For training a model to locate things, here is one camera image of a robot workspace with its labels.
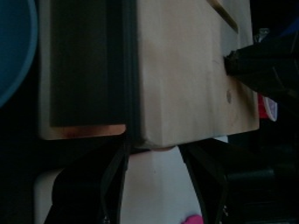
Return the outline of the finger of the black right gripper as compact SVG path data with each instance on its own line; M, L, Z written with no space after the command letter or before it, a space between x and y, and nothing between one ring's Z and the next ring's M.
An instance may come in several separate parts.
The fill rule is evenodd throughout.
M225 57L229 74L246 74L299 61L299 31L233 51Z
M279 77L278 71L270 68L265 71L233 74L249 88L273 99L289 111L299 111L299 89L287 84Z

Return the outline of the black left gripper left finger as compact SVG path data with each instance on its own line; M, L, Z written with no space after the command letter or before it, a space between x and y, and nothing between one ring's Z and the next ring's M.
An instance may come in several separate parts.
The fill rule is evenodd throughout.
M115 139L63 169L45 224L121 224L129 152Z

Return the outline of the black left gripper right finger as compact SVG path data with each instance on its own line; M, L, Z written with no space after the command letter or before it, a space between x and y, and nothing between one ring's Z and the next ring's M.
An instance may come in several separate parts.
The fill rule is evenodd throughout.
M201 203L203 224L225 224L229 193L221 164L197 143L182 144L179 149Z

